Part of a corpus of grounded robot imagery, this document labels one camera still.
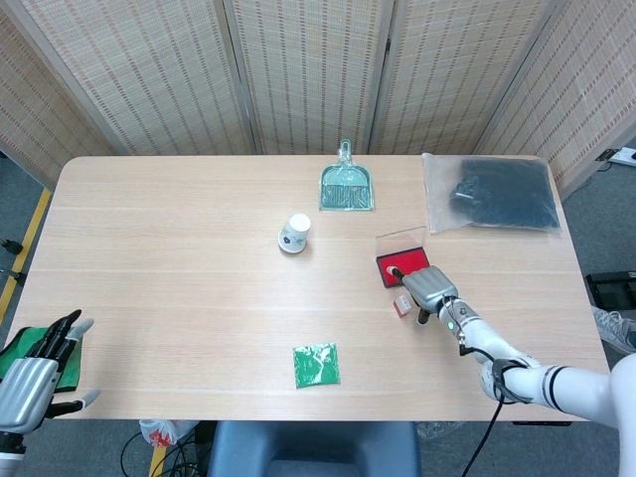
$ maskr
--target yellow tape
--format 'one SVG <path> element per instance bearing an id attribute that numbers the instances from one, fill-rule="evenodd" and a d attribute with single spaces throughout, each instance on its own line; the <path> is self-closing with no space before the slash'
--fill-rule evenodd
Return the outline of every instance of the yellow tape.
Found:
<path id="1" fill-rule="evenodd" d="M 24 234 L 24 238 L 22 239 L 22 251 L 18 253 L 15 261 L 13 262 L 13 266 L 11 267 L 13 271 L 22 271 L 22 267 L 24 266 L 24 262 L 27 260 L 27 255 L 29 255 L 29 250 L 33 244 L 33 240 L 38 231 L 38 227 L 40 226 L 40 222 L 42 221 L 42 217 L 44 216 L 44 212 L 47 209 L 49 199 L 51 199 L 51 191 L 45 189 L 40 195 L 40 200 L 38 201 L 36 210 L 33 212 L 33 216 L 31 216 L 31 222 L 29 223 L 27 231 Z M 4 321 L 7 308 L 9 308 L 9 302 L 11 301 L 13 292 L 16 289 L 16 284 L 16 280 L 11 277 L 7 278 L 7 282 L 2 290 L 2 295 L 0 295 L 0 325 Z"/>
<path id="2" fill-rule="evenodd" d="M 152 452 L 148 477 L 157 477 L 163 473 L 163 461 L 166 458 L 167 447 L 155 447 Z"/>

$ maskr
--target paper cup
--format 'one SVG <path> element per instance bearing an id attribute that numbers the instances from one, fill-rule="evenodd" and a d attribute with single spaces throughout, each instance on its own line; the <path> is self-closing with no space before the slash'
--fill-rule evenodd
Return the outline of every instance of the paper cup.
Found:
<path id="1" fill-rule="evenodd" d="M 300 253 L 307 245 L 311 221 L 304 214 L 294 214 L 278 234 L 278 246 L 287 253 Z"/>

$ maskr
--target dustpan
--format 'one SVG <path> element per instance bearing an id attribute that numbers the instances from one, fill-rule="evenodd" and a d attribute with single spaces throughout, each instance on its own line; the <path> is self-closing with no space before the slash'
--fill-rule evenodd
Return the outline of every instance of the dustpan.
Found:
<path id="1" fill-rule="evenodd" d="M 322 171 L 320 178 L 320 209 L 323 211 L 371 211 L 374 194 L 371 174 L 351 159 L 349 139 L 343 139 L 338 149 L 338 164 Z"/>

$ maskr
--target green cloth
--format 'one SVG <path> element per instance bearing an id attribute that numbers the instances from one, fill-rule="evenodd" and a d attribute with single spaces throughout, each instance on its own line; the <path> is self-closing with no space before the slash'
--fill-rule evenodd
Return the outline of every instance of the green cloth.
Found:
<path id="1" fill-rule="evenodd" d="M 42 339 L 47 332 L 47 328 L 23 328 L 15 336 L 13 341 L 9 343 L 2 352 L 0 352 L 0 381 L 5 377 L 11 364 L 31 349 L 34 343 Z M 67 393 L 75 391 L 80 381 L 80 364 L 81 364 L 81 340 L 71 353 L 67 366 L 60 377 L 60 381 L 56 387 L 56 393 Z"/>

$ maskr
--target gray sneaker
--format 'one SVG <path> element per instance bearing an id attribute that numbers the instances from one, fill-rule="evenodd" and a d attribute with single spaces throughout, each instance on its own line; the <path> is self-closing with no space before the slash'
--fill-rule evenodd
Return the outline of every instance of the gray sneaker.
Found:
<path id="1" fill-rule="evenodd" d="M 592 306 L 600 339 L 623 355 L 636 353 L 636 322 Z"/>

